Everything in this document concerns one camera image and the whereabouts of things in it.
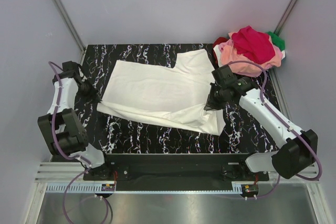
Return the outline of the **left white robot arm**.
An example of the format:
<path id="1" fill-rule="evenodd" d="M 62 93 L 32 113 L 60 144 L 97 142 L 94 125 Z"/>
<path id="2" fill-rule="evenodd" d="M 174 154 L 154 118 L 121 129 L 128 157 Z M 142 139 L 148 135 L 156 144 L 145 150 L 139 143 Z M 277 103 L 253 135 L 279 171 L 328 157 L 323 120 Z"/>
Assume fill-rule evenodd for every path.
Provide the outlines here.
<path id="1" fill-rule="evenodd" d="M 64 62 L 61 67 L 51 61 L 48 64 L 55 74 L 55 92 L 50 109 L 38 118 L 37 123 L 50 153 L 67 161 L 77 160 L 92 175 L 109 179 L 113 175 L 112 165 L 103 151 L 89 143 L 88 133 L 74 111 L 77 95 L 99 103 L 98 91 L 80 64 L 73 61 Z"/>

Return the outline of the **white t-shirt red print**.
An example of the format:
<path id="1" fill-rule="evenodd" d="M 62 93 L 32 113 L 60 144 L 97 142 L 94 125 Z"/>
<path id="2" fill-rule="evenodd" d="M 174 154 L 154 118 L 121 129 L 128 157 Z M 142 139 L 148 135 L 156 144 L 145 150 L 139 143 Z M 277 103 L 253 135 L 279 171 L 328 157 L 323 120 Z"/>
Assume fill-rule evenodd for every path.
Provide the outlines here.
<path id="1" fill-rule="evenodd" d="M 219 136 L 223 112 L 206 111 L 214 67 L 205 49 L 177 54 L 173 68 L 117 60 L 97 110 L 129 121 Z"/>

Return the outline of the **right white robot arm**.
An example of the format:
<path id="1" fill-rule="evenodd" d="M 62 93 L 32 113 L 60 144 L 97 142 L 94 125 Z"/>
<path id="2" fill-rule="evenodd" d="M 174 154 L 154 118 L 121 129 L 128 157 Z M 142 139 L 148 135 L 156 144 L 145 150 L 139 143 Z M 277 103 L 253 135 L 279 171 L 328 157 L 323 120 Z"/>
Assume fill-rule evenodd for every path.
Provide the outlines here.
<path id="1" fill-rule="evenodd" d="M 250 180 L 258 172 L 276 172 L 285 179 L 301 174 L 310 165 L 320 164 L 317 158 L 318 136 L 313 130 L 304 131 L 292 123 L 264 96 L 251 78 L 237 78 L 228 65 L 212 71 L 205 110 L 221 110 L 229 101 L 235 101 L 251 114 L 276 142 L 279 150 L 251 154 L 238 167 L 239 176 Z"/>

